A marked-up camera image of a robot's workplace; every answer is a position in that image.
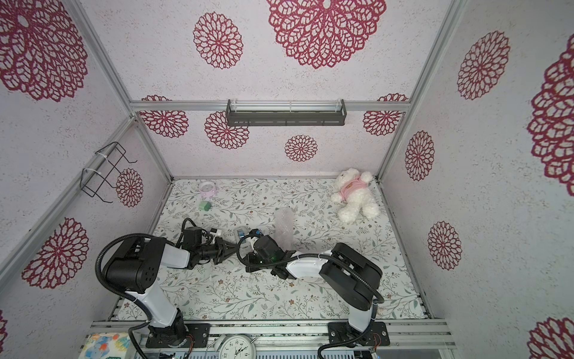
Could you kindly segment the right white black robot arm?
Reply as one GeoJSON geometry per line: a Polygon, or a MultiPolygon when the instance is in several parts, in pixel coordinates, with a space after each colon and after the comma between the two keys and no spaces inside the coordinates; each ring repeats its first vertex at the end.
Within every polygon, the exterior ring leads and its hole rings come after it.
{"type": "Polygon", "coordinates": [[[282,249],[269,235],[252,234],[239,241],[236,257],[246,272],[268,269],[284,280],[321,278],[349,306],[352,333],[366,332],[384,302],[378,291],[382,270],[342,242],[321,253],[303,253],[282,249]]]}

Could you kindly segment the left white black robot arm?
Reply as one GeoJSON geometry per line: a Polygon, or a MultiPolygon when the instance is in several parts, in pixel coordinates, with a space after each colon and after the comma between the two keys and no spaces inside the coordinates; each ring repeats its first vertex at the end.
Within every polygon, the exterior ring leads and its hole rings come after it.
{"type": "Polygon", "coordinates": [[[159,269],[192,270],[210,261],[217,265],[236,254],[237,247],[217,233],[195,226],[182,229],[175,243],[163,237],[131,233],[100,251],[95,272],[108,291],[142,309],[156,339],[175,346],[187,338],[188,329],[182,311],[156,282],[159,269]]]}

